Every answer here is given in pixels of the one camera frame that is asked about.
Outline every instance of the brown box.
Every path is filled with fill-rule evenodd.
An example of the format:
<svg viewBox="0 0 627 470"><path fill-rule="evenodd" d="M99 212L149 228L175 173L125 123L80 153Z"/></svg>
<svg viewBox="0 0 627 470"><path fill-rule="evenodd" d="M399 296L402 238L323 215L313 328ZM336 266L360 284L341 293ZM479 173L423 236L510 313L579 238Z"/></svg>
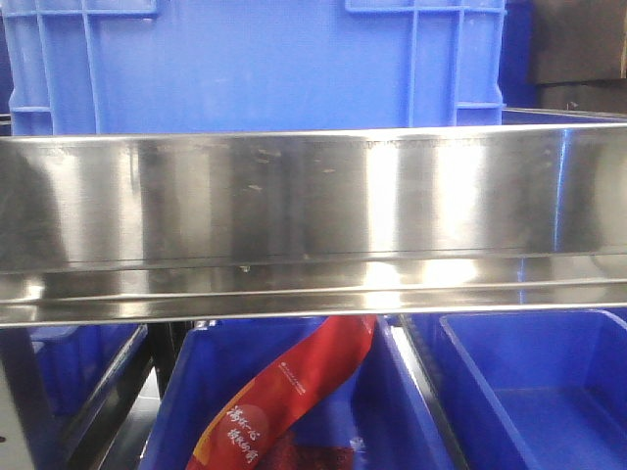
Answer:
<svg viewBox="0 0 627 470"><path fill-rule="evenodd" d="M534 5L534 83L627 77L627 0L534 0Z"/></svg>
<svg viewBox="0 0 627 470"><path fill-rule="evenodd" d="M627 80L539 87L540 107L627 114Z"/></svg>

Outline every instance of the shelf lip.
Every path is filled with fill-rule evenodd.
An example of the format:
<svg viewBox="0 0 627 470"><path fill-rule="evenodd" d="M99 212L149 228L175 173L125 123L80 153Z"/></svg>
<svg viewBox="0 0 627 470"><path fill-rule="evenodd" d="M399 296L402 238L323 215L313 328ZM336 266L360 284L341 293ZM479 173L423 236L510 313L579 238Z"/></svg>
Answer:
<svg viewBox="0 0 627 470"><path fill-rule="evenodd" d="M527 279L519 277L522 263ZM472 268L472 278L452 282L437 277L465 266ZM37 282L49 290L35 289L39 298L20 297ZM215 287L209 289L212 282ZM2 284L14 286L13 293L5 290L0 299L0 324L5 326L596 308L627 306L627 255L8 274L0 276Z"/></svg>

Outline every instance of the stainless steel shelf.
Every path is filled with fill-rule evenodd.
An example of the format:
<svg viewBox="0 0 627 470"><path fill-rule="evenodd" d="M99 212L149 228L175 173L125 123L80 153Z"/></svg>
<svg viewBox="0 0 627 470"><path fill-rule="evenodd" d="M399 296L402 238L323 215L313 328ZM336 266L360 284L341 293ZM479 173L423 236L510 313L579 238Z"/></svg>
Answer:
<svg viewBox="0 0 627 470"><path fill-rule="evenodd" d="M0 139L0 324L627 305L627 124Z"/></svg>

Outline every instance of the blue plastic bin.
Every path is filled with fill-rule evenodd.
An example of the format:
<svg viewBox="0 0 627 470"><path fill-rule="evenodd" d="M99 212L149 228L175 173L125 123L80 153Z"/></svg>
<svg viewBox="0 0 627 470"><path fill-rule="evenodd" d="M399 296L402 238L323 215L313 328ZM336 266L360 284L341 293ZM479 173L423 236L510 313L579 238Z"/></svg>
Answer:
<svg viewBox="0 0 627 470"><path fill-rule="evenodd" d="M9 97L13 91L13 80L11 78L11 63L9 62L9 51L4 33L4 20L2 19L2 5L0 2L0 115L9 113Z"/></svg>
<svg viewBox="0 0 627 470"><path fill-rule="evenodd" d="M76 413L137 325L31 328L30 339L53 413Z"/></svg>
<svg viewBox="0 0 627 470"><path fill-rule="evenodd" d="M140 470L184 469L213 416L319 323L256 320L190 332ZM301 445L355 448L355 470L453 470L384 320L379 321L372 350L358 372L293 429Z"/></svg>
<svg viewBox="0 0 627 470"><path fill-rule="evenodd" d="M533 0L507 0L499 86L511 108L537 108L536 86L529 80Z"/></svg>
<svg viewBox="0 0 627 470"><path fill-rule="evenodd" d="M627 323L602 311L440 323L441 398L472 468L627 468Z"/></svg>
<svg viewBox="0 0 627 470"><path fill-rule="evenodd" d="M494 124L505 0L5 0L15 134Z"/></svg>

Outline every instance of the red bag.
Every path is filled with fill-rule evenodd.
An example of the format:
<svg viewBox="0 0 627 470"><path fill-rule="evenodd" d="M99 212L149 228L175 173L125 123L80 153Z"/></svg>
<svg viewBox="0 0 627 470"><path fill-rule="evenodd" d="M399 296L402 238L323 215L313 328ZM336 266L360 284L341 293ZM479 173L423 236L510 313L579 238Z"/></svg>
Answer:
<svg viewBox="0 0 627 470"><path fill-rule="evenodd" d="M370 350L374 315L331 316L240 390L209 424L186 470L251 470Z"/></svg>

